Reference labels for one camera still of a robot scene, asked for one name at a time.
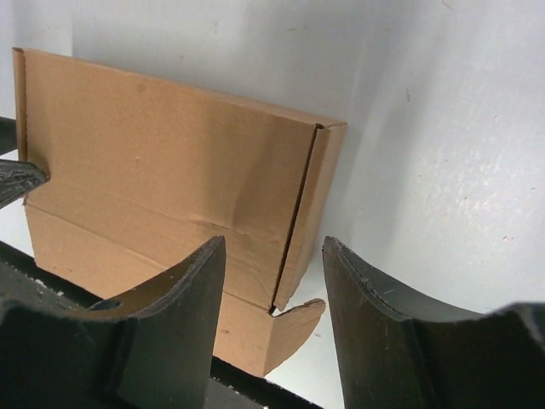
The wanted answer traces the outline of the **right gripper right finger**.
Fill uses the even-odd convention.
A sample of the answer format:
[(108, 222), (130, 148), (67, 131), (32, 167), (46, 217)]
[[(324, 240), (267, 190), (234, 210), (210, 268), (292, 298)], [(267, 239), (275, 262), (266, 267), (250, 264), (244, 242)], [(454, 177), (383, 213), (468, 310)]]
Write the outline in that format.
[(330, 236), (323, 265), (345, 407), (543, 407), (542, 303), (458, 308)]

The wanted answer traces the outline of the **brown cardboard box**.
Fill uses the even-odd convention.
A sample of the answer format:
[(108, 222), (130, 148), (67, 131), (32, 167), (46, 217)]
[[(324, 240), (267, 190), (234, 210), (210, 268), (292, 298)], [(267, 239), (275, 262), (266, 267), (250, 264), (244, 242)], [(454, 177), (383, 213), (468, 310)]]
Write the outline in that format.
[(289, 300), (346, 124), (35, 49), (13, 57), (19, 157), (49, 175), (25, 201), (37, 265), (110, 298), (223, 236), (215, 356), (257, 377), (292, 356), (325, 309)]

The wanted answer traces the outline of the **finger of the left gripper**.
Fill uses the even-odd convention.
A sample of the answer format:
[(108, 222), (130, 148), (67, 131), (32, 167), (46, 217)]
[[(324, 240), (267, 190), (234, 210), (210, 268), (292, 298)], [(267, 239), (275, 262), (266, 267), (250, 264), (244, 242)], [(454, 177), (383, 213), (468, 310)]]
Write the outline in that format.
[(5, 207), (48, 181), (35, 164), (2, 159), (0, 164), (0, 205)]

